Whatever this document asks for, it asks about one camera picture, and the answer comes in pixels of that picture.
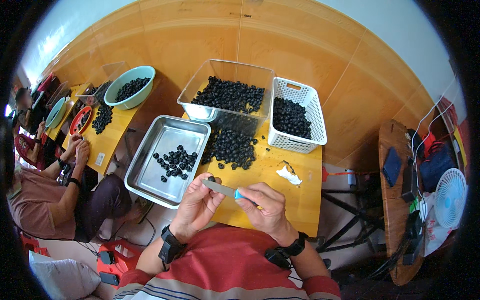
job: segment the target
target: wrist strap device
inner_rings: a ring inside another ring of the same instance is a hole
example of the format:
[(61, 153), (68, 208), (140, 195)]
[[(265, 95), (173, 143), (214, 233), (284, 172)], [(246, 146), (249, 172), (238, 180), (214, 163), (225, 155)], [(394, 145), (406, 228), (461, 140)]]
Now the wrist strap device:
[(287, 259), (290, 256), (297, 256), (299, 255), (303, 249), (305, 249), (305, 239), (308, 238), (308, 235), (304, 232), (299, 231), (299, 238), (296, 239), (290, 246), (288, 247), (275, 247), (274, 249), (268, 248), (265, 251), (265, 258), (279, 266), (282, 269), (289, 270), (290, 263)]
[(163, 246), (158, 257), (166, 264), (173, 262), (175, 256), (187, 247), (187, 244), (180, 243), (170, 232), (170, 225), (167, 225), (162, 229), (162, 240)]
[(77, 178), (72, 178), (72, 177), (68, 178), (67, 186), (70, 184), (70, 182), (75, 183), (80, 190), (82, 189), (82, 184), (77, 180)]
[(61, 158), (57, 159), (57, 161), (59, 162), (59, 165), (60, 165), (61, 169), (63, 169), (67, 165), (67, 163), (64, 162)]

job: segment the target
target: yellow table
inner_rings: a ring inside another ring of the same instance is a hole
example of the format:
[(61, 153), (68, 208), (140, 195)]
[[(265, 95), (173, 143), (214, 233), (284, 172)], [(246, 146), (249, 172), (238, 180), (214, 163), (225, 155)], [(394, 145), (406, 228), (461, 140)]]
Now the yellow table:
[[(268, 126), (269, 121), (266, 121), (255, 136), (258, 139), (258, 144), (254, 146), (257, 159), (252, 162), (249, 170), (237, 168), (233, 171), (230, 164), (220, 170), (217, 160), (214, 159), (210, 164), (200, 165), (197, 175), (210, 172), (220, 177), (222, 184), (231, 188), (266, 182), (285, 195), (286, 215), (293, 227), (310, 237), (316, 237), (322, 194), (322, 148), (318, 146), (309, 154), (302, 154), (269, 146)], [(300, 180), (303, 180), (300, 185), (293, 185), (276, 173), (285, 165), (283, 160), (289, 162)], [(244, 211), (230, 197), (222, 202), (212, 220), (242, 228), (253, 228)]]
[(68, 116), (72, 112), (73, 107), (78, 101), (78, 97), (75, 96), (79, 91), (85, 91), (85, 89), (88, 87), (88, 84), (81, 84), (81, 85), (76, 85), (72, 86), (70, 89), (72, 90), (72, 96), (70, 97), (70, 100), (65, 103), (66, 110), (65, 114), (63, 115), (63, 118), (61, 119), (60, 123), (57, 125), (55, 128), (48, 128), (45, 133), (49, 138), (55, 141), (57, 139), (57, 136), (59, 135), (61, 127), (65, 124), (65, 121), (67, 120)]
[[(150, 94), (147, 96), (144, 102), (137, 105), (134, 108), (127, 110), (120, 110), (114, 108), (112, 110), (112, 123), (108, 124), (101, 134), (97, 134), (95, 129), (92, 128), (92, 122), (95, 120), (98, 112), (98, 108), (92, 110), (92, 121), (87, 126), (87, 129), (82, 133), (82, 136), (90, 142), (90, 156), (88, 157), (87, 166), (91, 167), (98, 173), (105, 175), (108, 169), (108, 165), (115, 155), (115, 150), (119, 144), (123, 134), (127, 131), (130, 122), (142, 107), (142, 105), (148, 100), (152, 92), (160, 84), (161, 79), (158, 77), (153, 80), (153, 87)], [(67, 149), (70, 133), (67, 134), (62, 147)]]

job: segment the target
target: orange wall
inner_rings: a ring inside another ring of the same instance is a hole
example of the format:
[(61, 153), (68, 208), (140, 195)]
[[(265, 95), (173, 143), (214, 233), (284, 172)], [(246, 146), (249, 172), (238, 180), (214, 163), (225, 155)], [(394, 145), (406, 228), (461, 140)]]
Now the orange wall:
[(380, 125), (396, 119), (416, 128), (432, 106), (386, 43), (313, 0), (139, 0), (81, 33), (44, 74), (74, 85), (106, 63), (151, 65), (165, 79), (160, 88), (175, 91), (162, 104), (175, 105), (176, 91), (209, 58), (264, 66), (314, 87), (328, 137), (324, 161), (346, 168), (378, 168)]

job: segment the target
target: electric fan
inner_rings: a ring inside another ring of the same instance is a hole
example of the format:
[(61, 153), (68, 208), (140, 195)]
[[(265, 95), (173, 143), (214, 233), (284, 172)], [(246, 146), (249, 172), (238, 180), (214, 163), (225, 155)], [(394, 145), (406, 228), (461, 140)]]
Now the electric fan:
[(467, 197), (467, 182), (457, 168), (445, 171), (436, 189), (435, 215), (440, 226), (454, 227), (460, 221)]

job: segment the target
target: maroon pants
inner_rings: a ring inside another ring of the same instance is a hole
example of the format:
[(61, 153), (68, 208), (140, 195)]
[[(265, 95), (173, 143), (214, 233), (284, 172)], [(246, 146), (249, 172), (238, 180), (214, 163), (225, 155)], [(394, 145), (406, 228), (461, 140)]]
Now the maroon pants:
[(74, 211), (76, 241), (91, 241), (106, 218), (122, 217), (132, 207), (132, 199), (123, 180), (115, 174), (107, 175), (95, 191), (90, 192), (92, 188), (86, 186), (78, 196)]

